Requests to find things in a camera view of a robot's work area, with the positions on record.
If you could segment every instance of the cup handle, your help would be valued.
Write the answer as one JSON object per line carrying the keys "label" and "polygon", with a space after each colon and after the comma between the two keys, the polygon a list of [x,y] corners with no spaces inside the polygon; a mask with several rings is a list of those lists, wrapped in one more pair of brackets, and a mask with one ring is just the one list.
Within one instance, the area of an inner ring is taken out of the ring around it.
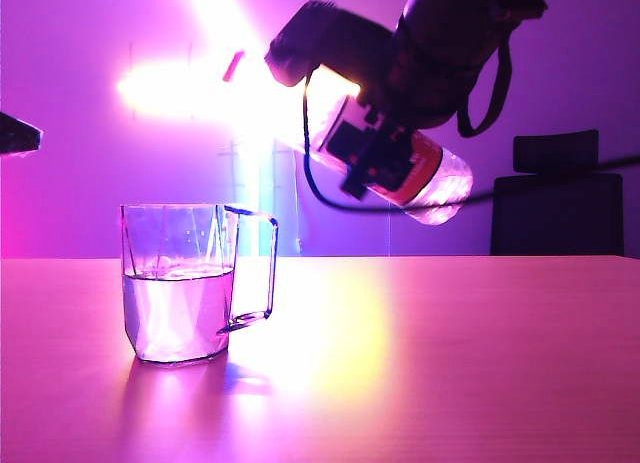
{"label": "cup handle", "polygon": [[276,254],[278,250],[278,221],[267,213],[251,211],[236,206],[224,205],[225,211],[230,211],[238,216],[252,216],[264,220],[271,225],[271,248],[269,252],[269,289],[267,292],[267,309],[264,311],[252,311],[242,315],[234,315],[233,310],[227,326],[218,333],[229,333],[231,331],[245,328],[259,320],[266,320],[273,311],[273,288],[276,277]]}

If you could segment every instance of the water bottle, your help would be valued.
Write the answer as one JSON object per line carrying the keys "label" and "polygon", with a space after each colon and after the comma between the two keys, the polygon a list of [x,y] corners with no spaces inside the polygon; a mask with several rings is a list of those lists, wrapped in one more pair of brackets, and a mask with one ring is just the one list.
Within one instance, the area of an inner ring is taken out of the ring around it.
{"label": "water bottle", "polygon": [[[309,106],[311,156],[324,166],[343,174],[349,170],[349,158],[336,156],[331,142],[343,123],[364,133],[377,131],[381,121],[371,123],[370,107],[361,105],[354,95],[341,98],[330,111],[313,112]],[[450,220],[469,196],[473,174],[469,165],[446,148],[442,148],[420,131],[411,134],[411,169],[401,185],[390,191],[380,185],[367,188],[395,206],[406,208],[406,214],[426,225],[440,225]],[[424,208],[430,205],[443,205]]]}

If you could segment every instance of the black object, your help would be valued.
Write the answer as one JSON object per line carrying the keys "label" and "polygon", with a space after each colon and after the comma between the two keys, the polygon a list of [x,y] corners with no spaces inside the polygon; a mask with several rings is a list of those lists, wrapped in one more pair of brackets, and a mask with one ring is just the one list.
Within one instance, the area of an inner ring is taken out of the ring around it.
{"label": "black object", "polygon": [[41,139],[39,129],[0,112],[0,154],[37,150]]}
{"label": "black object", "polygon": [[513,170],[538,174],[592,171],[598,165],[598,138],[598,130],[516,136]]}
{"label": "black object", "polygon": [[[311,0],[273,39],[265,60],[288,86],[324,64],[358,83],[365,103],[411,129],[442,125],[458,112],[460,133],[474,136],[497,119],[506,98],[511,33],[546,8],[544,0],[409,0],[391,32]],[[474,129],[468,96],[496,49],[500,69],[490,114]]]}
{"label": "black object", "polygon": [[[492,255],[624,254],[622,177],[588,171],[594,166],[593,141],[587,154],[579,155],[575,135],[515,138],[517,167],[539,168],[543,174],[495,180]],[[523,141],[536,142],[536,151],[523,151]],[[550,155],[552,162],[545,164],[541,155]],[[567,162],[564,171],[561,161]]]}
{"label": "black object", "polygon": [[363,198],[368,185],[397,191],[414,166],[411,134],[386,123],[378,131],[360,131],[342,121],[327,139],[327,152],[349,168],[341,189],[357,199]]}

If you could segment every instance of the wooden table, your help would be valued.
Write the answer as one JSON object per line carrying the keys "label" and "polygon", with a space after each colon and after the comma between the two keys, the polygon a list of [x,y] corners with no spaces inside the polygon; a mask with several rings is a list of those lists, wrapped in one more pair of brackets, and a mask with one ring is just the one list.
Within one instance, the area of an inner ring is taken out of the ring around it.
{"label": "wooden table", "polygon": [[137,361],[117,260],[2,262],[2,461],[638,462],[640,261],[281,258],[272,318]]}

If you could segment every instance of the water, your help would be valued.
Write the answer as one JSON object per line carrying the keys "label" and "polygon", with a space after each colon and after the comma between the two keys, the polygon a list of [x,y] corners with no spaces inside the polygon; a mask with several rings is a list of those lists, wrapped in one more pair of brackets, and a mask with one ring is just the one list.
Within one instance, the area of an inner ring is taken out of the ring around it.
{"label": "water", "polygon": [[213,355],[229,344],[233,270],[177,269],[124,277],[125,327],[139,358],[177,362]]}

